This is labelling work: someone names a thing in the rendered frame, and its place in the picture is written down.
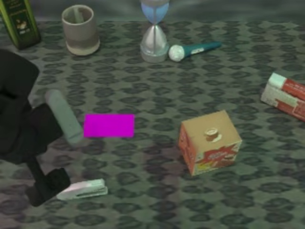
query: patterned fabric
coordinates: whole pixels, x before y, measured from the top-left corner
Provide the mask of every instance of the patterned fabric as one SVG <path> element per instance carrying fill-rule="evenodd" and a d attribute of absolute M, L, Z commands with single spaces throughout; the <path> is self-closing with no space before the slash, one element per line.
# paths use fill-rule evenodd
<path fill-rule="evenodd" d="M 60 22 L 41 23 L 43 42 L 18 52 L 39 66 L 33 105 L 59 88 L 80 121 L 85 113 L 136 114 L 130 139 L 62 139 L 41 157 L 73 182 L 104 178 L 106 197 L 29 206 L 26 166 L 1 162 L 1 229 L 301 229 L 305 227 L 305 123 L 260 102 L 277 71 L 305 83 L 304 27 L 279 22 L 163 25 L 170 44 L 222 41 L 180 63 L 143 62 L 145 25 L 99 26 L 102 47 L 70 55 Z M 3 26 L 0 44 L 12 48 Z M 176 148 L 180 122 L 225 109 L 244 140 L 236 164 L 191 177 Z"/>

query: red and white box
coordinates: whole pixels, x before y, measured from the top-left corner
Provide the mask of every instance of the red and white box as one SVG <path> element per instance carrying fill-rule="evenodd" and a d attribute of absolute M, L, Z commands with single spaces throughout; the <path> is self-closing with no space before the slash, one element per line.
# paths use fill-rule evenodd
<path fill-rule="evenodd" d="M 261 101 L 305 122 L 305 86 L 273 73 Z"/>

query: toothpaste box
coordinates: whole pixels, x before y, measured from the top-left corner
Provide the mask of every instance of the toothpaste box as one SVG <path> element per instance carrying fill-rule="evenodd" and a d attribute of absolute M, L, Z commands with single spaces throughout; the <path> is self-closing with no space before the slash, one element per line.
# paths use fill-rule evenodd
<path fill-rule="evenodd" d="M 242 140 L 226 111 L 183 121 L 179 149 L 192 175 L 230 166 Z"/>
<path fill-rule="evenodd" d="M 273 73 L 261 101 L 305 121 L 305 86 Z"/>

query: gray mug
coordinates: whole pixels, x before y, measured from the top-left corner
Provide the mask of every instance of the gray mug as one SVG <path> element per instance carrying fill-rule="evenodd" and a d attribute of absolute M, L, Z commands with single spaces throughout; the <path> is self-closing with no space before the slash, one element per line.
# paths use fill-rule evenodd
<path fill-rule="evenodd" d="M 93 10 L 85 5 L 73 5 L 61 15 L 67 49 L 74 55 L 86 56 L 100 47 Z"/>

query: green box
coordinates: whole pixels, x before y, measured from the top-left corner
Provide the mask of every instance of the green box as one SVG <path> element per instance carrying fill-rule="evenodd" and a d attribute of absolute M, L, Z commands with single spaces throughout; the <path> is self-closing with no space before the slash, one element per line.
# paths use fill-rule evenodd
<path fill-rule="evenodd" d="M 41 41 L 29 0 L 0 0 L 0 12 L 17 49 L 22 50 Z"/>

